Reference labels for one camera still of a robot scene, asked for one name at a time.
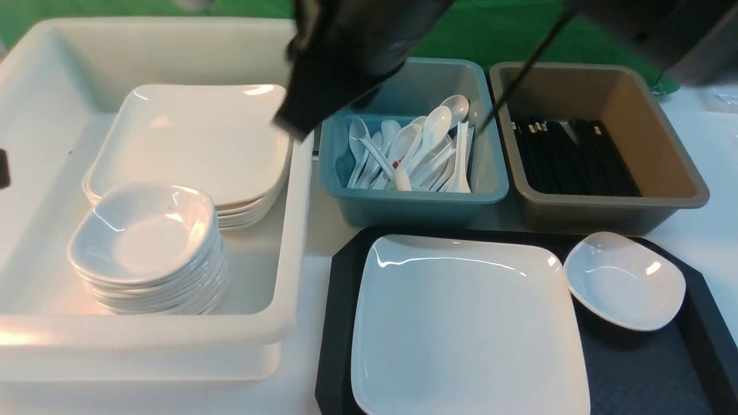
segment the white tablecloth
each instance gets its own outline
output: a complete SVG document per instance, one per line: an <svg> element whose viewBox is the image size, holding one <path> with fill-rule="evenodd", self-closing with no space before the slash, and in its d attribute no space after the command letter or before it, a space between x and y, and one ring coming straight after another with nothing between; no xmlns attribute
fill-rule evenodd
<svg viewBox="0 0 738 415"><path fill-rule="evenodd" d="M704 111L693 89L677 92L663 107L707 181L711 199L700 210L675 214L648 239L704 274L736 338L738 274L733 260L738 259L738 114ZM331 257L358 230L339 220L336 202L323 193L315 176L297 329L286 339L281 366L273 377L256 383L0 385L0 413L318 415L313 392ZM496 210L476 225L509 227Z"/></svg>

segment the black tray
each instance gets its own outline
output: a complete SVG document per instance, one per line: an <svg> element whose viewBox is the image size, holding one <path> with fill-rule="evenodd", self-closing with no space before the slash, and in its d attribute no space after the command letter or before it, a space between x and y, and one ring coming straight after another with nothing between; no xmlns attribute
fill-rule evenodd
<svg viewBox="0 0 738 415"><path fill-rule="evenodd" d="M323 415L364 413L351 390L356 302L369 248L375 240L390 234L535 245L562 260L584 238L398 227L360 232L333 257L331 265L315 386ZM587 366L591 413L738 414L738 349L702 274L649 241L633 240L673 262L684 274L687 293L675 320L652 333L631 332L607 323L573 299Z"/></svg>

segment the blue plastic bin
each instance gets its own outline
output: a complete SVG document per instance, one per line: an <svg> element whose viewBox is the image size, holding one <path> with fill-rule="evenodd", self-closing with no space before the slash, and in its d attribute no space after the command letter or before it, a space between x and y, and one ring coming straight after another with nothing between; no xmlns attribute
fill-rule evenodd
<svg viewBox="0 0 738 415"><path fill-rule="evenodd" d="M492 110L486 74L470 61L411 58L360 112L344 109L326 120L320 132L318 174L325 191L338 199L344 220L353 226L414 224L464 226L485 205L502 200L509 181L496 126L477 134L469 170L471 193L375 191L345 187L356 160L348 149L348 127L361 117L371 134L382 120L402 126L428 115L451 95L469 99L469 121L477 126Z"/></svg>

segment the white plastic tub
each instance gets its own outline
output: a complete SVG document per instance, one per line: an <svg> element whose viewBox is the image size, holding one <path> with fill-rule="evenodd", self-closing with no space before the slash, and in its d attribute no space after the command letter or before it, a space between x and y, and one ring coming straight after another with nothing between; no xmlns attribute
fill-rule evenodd
<svg viewBox="0 0 738 415"><path fill-rule="evenodd" d="M288 21L90 18L34 27L0 65L0 381L254 380L292 329L312 139L258 225L224 233L233 281L208 316L111 316L66 245L90 204L80 186L125 96L147 83L286 84Z"/></svg>

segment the green backdrop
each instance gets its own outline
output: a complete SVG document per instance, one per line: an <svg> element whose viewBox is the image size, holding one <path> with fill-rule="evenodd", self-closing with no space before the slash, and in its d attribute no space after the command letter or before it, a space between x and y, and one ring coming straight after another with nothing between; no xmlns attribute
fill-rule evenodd
<svg viewBox="0 0 738 415"><path fill-rule="evenodd" d="M292 0L216 0L211 16L288 18ZM419 56L464 58L489 67L523 61L551 27L560 0L457 0L416 51ZM171 0L0 0L0 38L8 47L38 21L71 16L187 16ZM556 40L544 61L621 64L649 83L658 70L581 19ZM665 91L678 84L662 80Z"/></svg>

